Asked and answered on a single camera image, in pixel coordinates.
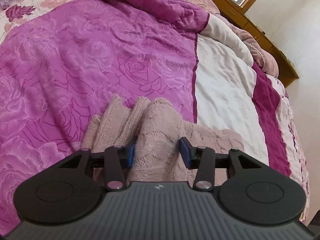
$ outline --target pink floral comforter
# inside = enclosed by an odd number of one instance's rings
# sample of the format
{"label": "pink floral comforter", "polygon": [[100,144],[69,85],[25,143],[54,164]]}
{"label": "pink floral comforter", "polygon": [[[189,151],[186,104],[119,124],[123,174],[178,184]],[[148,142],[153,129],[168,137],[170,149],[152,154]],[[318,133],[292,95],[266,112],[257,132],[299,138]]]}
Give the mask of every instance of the pink floral comforter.
{"label": "pink floral comforter", "polygon": [[52,11],[57,2],[37,0],[49,11],[37,18],[25,1],[5,11],[0,47],[2,235],[19,223],[15,188],[76,150],[113,93],[129,107],[165,97],[193,122],[196,38],[208,21],[185,0],[64,0]]}

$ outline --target bed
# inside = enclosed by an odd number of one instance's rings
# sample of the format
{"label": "bed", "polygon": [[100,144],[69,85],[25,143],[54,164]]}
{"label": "bed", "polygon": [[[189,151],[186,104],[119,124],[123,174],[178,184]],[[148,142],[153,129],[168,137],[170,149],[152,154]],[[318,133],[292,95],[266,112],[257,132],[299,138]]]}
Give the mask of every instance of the bed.
{"label": "bed", "polygon": [[238,133],[298,182],[308,172],[271,55],[211,0],[11,0],[0,11],[0,234],[16,187],[79,149],[114,93],[164,97],[190,122]]}

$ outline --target ribbed plastic surface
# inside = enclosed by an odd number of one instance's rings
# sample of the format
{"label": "ribbed plastic surface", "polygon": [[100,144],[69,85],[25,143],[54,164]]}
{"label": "ribbed plastic surface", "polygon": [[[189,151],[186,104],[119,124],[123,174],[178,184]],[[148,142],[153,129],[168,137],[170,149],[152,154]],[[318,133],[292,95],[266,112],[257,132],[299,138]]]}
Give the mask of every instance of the ribbed plastic surface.
{"label": "ribbed plastic surface", "polygon": [[23,222],[8,240],[309,240],[299,223],[263,228],[242,223],[220,208],[209,193],[186,182],[133,182],[129,189],[108,193],[85,218],[62,226]]}

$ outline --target circular pad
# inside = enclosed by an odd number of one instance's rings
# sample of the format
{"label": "circular pad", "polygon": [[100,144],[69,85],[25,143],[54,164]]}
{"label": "circular pad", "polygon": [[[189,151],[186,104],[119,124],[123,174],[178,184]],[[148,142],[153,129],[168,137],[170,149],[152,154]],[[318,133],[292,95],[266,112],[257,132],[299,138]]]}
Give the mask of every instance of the circular pad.
{"label": "circular pad", "polygon": [[13,203],[22,220],[58,225],[77,220],[100,202],[100,186],[75,169],[45,170],[23,182]]}
{"label": "circular pad", "polygon": [[263,226],[298,220],[306,203],[302,187],[271,168],[243,169],[221,185],[218,198],[234,217]]}
{"label": "circular pad", "polygon": [[259,203],[274,203],[283,196],[283,190],[270,182],[256,182],[247,187],[247,196]]}
{"label": "circular pad", "polygon": [[38,198],[46,202],[59,202],[73,193],[73,186],[66,182],[54,181],[41,185],[36,194]]}

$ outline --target metal rivet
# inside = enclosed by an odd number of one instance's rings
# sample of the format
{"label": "metal rivet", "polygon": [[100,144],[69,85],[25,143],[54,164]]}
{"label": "metal rivet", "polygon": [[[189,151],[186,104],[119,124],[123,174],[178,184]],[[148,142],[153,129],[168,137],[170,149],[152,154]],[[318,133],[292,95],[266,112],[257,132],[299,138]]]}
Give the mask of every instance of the metal rivet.
{"label": "metal rivet", "polygon": [[201,180],[196,183],[196,187],[200,189],[209,189],[211,186],[212,184],[206,180]]}
{"label": "metal rivet", "polygon": [[118,180],[113,180],[113,181],[108,182],[107,186],[111,189],[120,189],[123,187],[123,183]]}

